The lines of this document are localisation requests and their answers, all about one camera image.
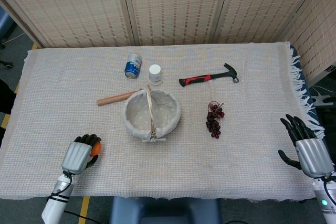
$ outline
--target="woven screen panel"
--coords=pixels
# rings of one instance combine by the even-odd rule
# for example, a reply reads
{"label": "woven screen panel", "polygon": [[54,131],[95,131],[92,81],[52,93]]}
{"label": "woven screen panel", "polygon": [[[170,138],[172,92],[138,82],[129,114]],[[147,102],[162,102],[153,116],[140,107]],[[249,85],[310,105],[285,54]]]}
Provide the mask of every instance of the woven screen panel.
{"label": "woven screen panel", "polygon": [[274,42],[303,0],[226,0],[214,42]]}
{"label": "woven screen panel", "polygon": [[306,0],[283,40],[301,55],[309,85],[336,62],[336,0]]}
{"label": "woven screen panel", "polygon": [[140,45],[208,43],[218,1],[132,0]]}
{"label": "woven screen panel", "polygon": [[15,0],[50,47],[129,46],[119,0]]}

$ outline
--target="grapes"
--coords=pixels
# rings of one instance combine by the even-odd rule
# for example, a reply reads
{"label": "grapes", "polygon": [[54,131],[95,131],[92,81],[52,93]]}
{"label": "grapes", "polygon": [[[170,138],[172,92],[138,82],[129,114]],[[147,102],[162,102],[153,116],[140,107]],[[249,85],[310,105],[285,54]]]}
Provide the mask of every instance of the grapes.
{"label": "grapes", "polygon": [[219,131],[221,127],[217,119],[223,118],[225,115],[223,109],[221,108],[222,105],[223,103],[219,104],[216,101],[212,101],[208,105],[208,115],[206,117],[207,122],[205,124],[209,132],[211,132],[211,137],[214,137],[216,139],[218,139],[219,135],[221,134],[221,132]]}

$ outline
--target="basket handle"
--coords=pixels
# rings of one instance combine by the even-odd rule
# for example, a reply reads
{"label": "basket handle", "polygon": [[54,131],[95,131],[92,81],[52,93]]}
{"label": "basket handle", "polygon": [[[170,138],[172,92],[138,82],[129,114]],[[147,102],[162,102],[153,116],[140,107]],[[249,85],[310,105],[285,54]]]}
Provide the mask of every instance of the basket handle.
{"label": "basket handle", "polygon": [[147,101],[149,108],[149,115],[151,117],[151,137],[156,138],[155,126],[154,126],[154,118],[153,118],[153,106],[152,106],[152,97],[151,97],[151,86],[147,84]]}

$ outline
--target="black cable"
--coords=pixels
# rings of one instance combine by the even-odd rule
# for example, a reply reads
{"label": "black cable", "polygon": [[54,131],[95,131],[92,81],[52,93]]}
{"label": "black cable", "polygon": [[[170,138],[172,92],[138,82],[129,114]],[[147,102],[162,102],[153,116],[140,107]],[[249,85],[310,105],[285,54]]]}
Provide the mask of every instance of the black cable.
{"label": "black cable", "polygon": [[61,197],[61,198],[67,198],[67,199],[69,199],[69,197],[65,197],[65,196],[60,195],[61,193],[64,193],[71,186],[71,183],[72,183],[72,174],[69,173],[69,175],[70,175],[70,183],[66,186],[66,188],[64,188],[63,190],[58,191],[56,193],[51,193],[51,195],[47,198],[47,201],[49,199],[53,198],[53,196],[58,196],[58,197]]}
{"label": "black cable", "polygon": [[241,221],[241,220],[232,220],[232,221],[229,221],[229,222],[227,222],[227,223],[225,223],[225,224],[230,224],[230,223],[242,223],[242,224],[248,224],[247,222],[244,222],[244,221]]}
{"label": "black cable", "polygon": [[325,193],[328,195],[331,202],[333,202],[333,204],[336,206],[336,202],[333,200],[333,198],[331,197],[331,195],[329,194],[329,192],[327,190],[327,181],[326,180],[323,182],[323,187],[324,187]]}
{"label": "black cable", "polygon": [[83,218],[83,219],[86,219],[86,220],[91,220],[91,221],[93,221],[93,222],[95,222],[95,223],[97,223],[97,224],[102,224],[102,223],[100,223],[100,222],[98,222],[98,221],[96,221],[96,220],[93,220],[93,219],[88,218],[88,217],[84,217],[84,216],[82,216],[82,215],[78,215],[78,214],[76,214],[76,213],[74,213],[74,212],[70,212],[70,211],[64,211],[64,212],[66,212],[67,214],[76,215],[76,216],[79,217],[79,218]]}

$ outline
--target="woven basket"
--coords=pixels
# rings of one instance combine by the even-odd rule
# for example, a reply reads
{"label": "woven basket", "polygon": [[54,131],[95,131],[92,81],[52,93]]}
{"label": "woven basket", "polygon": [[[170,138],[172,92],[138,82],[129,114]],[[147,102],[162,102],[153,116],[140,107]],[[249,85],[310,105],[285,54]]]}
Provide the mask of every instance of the woven basket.
{"label": "woven basket", "polygon": [[123,122],[129,132],[143,142],[164,141],[164,135],[177,126],[181,106],[175,96],[164,90],[146,90],[134,93],[126,100]]}

